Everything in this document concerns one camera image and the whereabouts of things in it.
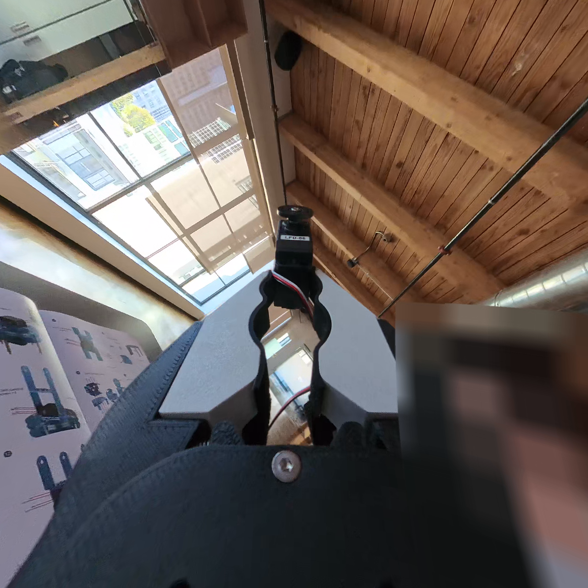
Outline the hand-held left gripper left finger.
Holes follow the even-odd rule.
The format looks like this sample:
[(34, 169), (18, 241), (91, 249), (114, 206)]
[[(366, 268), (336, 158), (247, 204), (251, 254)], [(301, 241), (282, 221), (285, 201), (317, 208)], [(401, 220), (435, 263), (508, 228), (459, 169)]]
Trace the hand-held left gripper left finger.
[(160, 417), (202, 420), (210, 429), (229, 422), (247, 445), (266, 445), (271, 402), (262, 338), (275, 286), (271, 271), (263, 272), (202, 320)]

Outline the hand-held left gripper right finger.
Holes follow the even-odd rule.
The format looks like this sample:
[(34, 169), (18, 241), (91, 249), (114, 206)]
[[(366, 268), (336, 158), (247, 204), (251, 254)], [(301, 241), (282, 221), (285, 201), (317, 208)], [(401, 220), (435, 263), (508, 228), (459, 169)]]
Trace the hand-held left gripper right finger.
[(329, 445), (346, 423), (386, 437), (398, 421), (395, 332), (324, 271), (311, 287), (313, 351), (310, 432)]

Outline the small hooked pipe fixture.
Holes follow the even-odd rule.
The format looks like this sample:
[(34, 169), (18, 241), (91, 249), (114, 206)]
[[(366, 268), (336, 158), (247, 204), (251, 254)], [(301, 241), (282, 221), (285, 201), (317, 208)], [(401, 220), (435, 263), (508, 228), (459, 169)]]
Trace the small hooked pipe fixture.
[(395, 237), (393, 234), (391, 234), (391, 232), (384, 232), (384, 231), (376, 231), (374, 232), (371, 241), (369, 242), (369, 245), (367, 246), (367, 248), (365, 248), (365, 250), (363, 250), (360, 254), (358, 254), (355, 257), (352, 257), (350, 259), (347, 260), (346, 264), (347, 267), (350, 269), (353, 269), (355, 267), (357, 267), (359, 265), (359, 261), (361, 259), (361, 257), (363, 255), (365, 255), (366, 253), (368, 253), (371, 249), (373, 249), (375, 243), (377, 240), (380, 241), (384, 241), (385, 243), (391, 243), (394, 242)]

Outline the large office window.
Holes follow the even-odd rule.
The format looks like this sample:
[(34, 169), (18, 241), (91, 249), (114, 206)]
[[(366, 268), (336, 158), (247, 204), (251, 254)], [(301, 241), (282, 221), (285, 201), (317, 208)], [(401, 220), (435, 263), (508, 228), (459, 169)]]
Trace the large office window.
[[(232, 43), (224, 46), (230, 51), (254, 144), (236, 51)], [(1, 144), (1, 165), (33, 183), (42, 196), (55, 198), (70, 215), (99, 229), (145, 270), (203, 305), (273, 262), (275, 232), (272, 226), (271, 243), (258, 253), (246, 252), (208, 273), (151, 206), (151, 182), (184, 164), (189, 153), (158, 87), (172, 71), (19, 141), (8, 151)]]

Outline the beige roller blind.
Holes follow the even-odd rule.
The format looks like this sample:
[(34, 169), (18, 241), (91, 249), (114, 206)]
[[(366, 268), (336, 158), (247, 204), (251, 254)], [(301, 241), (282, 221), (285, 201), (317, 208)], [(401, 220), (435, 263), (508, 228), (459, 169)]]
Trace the beige roller blind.
[(208, 273), (258, 253), (273, 229), (229, 49), (180, 66), (158, 87), (189, 153), (151, 182), (151, 206)]

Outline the printed instruction booklet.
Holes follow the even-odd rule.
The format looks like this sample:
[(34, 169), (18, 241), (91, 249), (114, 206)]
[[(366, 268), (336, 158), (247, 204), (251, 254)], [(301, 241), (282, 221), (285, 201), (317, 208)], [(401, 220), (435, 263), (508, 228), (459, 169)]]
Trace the printed instruction booklet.
[(131, 335), (1, 289), (1, 587), (44, 532), (92, 432), (148, 364)]

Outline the dark sprinkler pipe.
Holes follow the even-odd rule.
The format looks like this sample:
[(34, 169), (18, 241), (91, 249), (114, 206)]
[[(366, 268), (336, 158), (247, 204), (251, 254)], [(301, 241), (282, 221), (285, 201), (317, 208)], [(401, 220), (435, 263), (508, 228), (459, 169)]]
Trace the dark sprinkler pipe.
[(440, 246), (434, 258), (408, 283), (404, 289), (396, 295), (391, 301), (382, 309), (376, 316), (377, 319), (382, 319), (384, 314), (391, 310), (401, 298), (403, 298), (412, 288), (443, 258), (450, 256), (457, 244), (465, 237), (465, 235), (473, 229), (473, 227), (500, 201), (505, 195), (515, 187), (524, 176), (529, 173), (537, 163), (551, 151), (554, 146), (559, 143), (562, 138), (572, 129), (585, 115), (587, 114), (587, 99), (585, 99), (577, 110), (568, 117), (568, 119), (561, 124), (561, 126), (554, 131), (551, 136), (522, 164), (516, 172), (502, 185), (502, 187), (481, 207), (481, 209), (461, 228), (457, 234)]

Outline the black ceiling conduit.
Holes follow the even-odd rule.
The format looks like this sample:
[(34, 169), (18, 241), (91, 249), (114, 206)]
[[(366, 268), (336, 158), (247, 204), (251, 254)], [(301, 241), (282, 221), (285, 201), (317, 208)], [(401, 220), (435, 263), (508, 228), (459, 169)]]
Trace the black ceiling conduit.
[(286, 30), (283, 25), (268, 15), (266, 1), (259, 1), (258, 4), (268, 70), (270, 110), (277, 144), (279, 179), (281, 183), (281, 196), (278, 202), (285, 205), (288, 203), (286, 188), (296, 178), (295, 150), (283, 137), (279, 125), (286, 115), (292, 113), (292, 100), (290, 71), (279, 68), (275, 60), (275, 52), (278, 42)]

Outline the black ceiling speaker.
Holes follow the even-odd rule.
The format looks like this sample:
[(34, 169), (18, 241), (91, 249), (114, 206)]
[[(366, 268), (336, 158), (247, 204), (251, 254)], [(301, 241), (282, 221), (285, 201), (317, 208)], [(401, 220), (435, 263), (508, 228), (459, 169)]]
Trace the black ceiling speaker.
[(286, 30), (274, 50), (274, 60), (280, 70), (290, 72), (302, 53), (303, 39), (294, 31)]

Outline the silver ventilation duct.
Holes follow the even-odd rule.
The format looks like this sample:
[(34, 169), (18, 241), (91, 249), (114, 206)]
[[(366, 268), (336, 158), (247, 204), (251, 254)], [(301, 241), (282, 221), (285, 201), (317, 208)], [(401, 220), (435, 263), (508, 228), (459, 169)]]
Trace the silver ventilation duct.
[(587, 248), (549, 264), (481, 304), (587, 314)]

